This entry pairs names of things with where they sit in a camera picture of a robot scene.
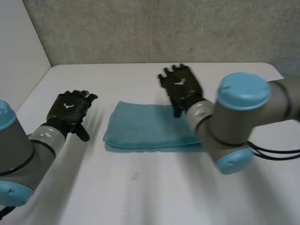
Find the carbon fiber hand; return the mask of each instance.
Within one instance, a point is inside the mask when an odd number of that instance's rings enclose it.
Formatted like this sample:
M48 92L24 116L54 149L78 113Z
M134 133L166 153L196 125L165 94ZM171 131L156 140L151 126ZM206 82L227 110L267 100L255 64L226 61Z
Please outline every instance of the carbon fiber hand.
M74 90L72 93L66 91L58 95L47 115L47 123L63 127L63 130L66 130L67 125L67 132L77 134L81 140L87 142L90 136L81 123L96 98L97 95L89 94L86 90Z
M167 77L158 75L160 84L166 89L174 108L174 117L181 116L193 104L203 101L202 88L189 67L180 64L172 66L173 71L164 68Z

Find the white table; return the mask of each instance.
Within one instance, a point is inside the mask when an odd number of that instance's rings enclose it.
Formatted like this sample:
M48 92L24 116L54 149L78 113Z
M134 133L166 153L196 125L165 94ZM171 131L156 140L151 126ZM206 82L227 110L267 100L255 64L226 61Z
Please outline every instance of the white table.
M300 221L300 160L256 158L244 172L222 175L206 153L111 153L102 141L119 101L168 104L157 74L172 63L61 65L33 90L18 118L27 133L57 95L89 90L99 95L85 126L91 140L70 135L34 196L0 224L22 225L291 225ZM264 63L187 63L215 100L220 80L249 72L281 79ZM294 121L256 128L251 140L273 149L300 147Z

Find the teal cloth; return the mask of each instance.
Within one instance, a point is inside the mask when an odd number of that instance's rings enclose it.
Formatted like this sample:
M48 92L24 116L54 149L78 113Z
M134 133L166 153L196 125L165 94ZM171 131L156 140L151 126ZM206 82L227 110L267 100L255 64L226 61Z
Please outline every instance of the teal cloth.
M107 151L204 151L185 115L173 117L171 105L119 102L103 137Z

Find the white logo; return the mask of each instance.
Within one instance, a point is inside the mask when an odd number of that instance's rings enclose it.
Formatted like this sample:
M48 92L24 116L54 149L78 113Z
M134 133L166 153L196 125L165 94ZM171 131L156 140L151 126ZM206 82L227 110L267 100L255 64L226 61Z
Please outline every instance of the white logo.
M71 108L71 107L73 107L74 105L66 105L66 103L64 103L64 107L66 108L66 109L68 109L68 108Z
M179 83L174 83L174 84L178 84L178 85L184 85L184 82L186 81L186 79L181 79L181 81Z

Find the robotic hand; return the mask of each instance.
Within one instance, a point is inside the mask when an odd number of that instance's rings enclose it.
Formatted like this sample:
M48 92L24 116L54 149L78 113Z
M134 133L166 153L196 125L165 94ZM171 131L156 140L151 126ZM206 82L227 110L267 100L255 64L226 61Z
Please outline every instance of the robotic hand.
M15 112L0 101L0 205L6 206L0 211L0 220L33 195L68 133L76 134L84 142L90 139L82 121L96 98L88 91L77 90L58 95L46 123L29 137Z
M180 64L180 67L173 65L172 69L164 69L167 77L161 74L158 77L170 97L174 117L179 118L181 111L187 111L193 104L204 100L203 91L189 67Z
M85 90L74 90L72 93L66 91L64 94L58 95L44 125L54 128L61 127L61 132L65 136L71 132L72 134L77 134L82 141L87 142L90 136L81 123L92 101L97 98L97 95L89 94Z
M277 154L300 153L300 150L275 151L260 148L248 141L254 127L284 120L300 120L300 79L267 82L246 73L226 76L217 91L216 103L203 98L203 91L189 67L181 64L164 69L158 75L174 108L174 116L186 111L201 143L223 174L246 168L253 155L269 160L300 158L271 157L261 151Z

